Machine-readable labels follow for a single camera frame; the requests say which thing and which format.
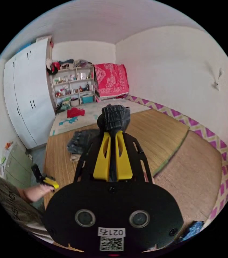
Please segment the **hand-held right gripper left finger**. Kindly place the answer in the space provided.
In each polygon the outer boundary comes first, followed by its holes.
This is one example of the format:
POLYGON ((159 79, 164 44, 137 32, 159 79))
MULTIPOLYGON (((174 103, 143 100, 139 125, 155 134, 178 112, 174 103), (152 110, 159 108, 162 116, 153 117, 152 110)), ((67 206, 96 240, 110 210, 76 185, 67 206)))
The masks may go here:
POLYGON ((95 163, 93 178, 96 180, 109 179, 109 167, 111 160, 111 137, 108 132, 104 133, 99 153, 95 163))

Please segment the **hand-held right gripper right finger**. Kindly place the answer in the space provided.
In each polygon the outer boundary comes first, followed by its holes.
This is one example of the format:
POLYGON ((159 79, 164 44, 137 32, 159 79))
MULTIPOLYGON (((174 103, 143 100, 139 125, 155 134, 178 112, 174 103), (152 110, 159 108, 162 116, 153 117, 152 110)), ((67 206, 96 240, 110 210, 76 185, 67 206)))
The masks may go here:
POLYGON ((133 173, 122 131, 118 131, 115 136, 115 159, 117 180, 132 179, 133 173))

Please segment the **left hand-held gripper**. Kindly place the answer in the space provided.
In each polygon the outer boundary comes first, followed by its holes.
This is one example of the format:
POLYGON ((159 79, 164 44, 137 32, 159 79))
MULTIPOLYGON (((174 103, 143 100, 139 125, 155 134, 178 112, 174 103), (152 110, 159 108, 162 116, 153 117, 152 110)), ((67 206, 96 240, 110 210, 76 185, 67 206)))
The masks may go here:
POLYGON ((48 177, 45 174, 39 174, 38 175, 38 183, 39 184, 43 184, 43 185, 51 186, 54 189, 58 189, 59 188, 59 185, 58 185, 57 181, 55 180, 55 178, 48 177))

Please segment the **person's left hand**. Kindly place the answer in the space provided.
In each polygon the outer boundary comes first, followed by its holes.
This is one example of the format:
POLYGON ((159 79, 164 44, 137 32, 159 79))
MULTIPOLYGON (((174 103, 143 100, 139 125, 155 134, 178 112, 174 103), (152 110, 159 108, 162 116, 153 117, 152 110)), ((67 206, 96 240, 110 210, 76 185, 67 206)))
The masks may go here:
POLYGON ((46 184, 40 184, 38 186, 38 192, 39 192, 38 198, 41 199, 49 192, 54 192, 54 191, 55 191, 55 188, 53 186, 46 185, 46 184))

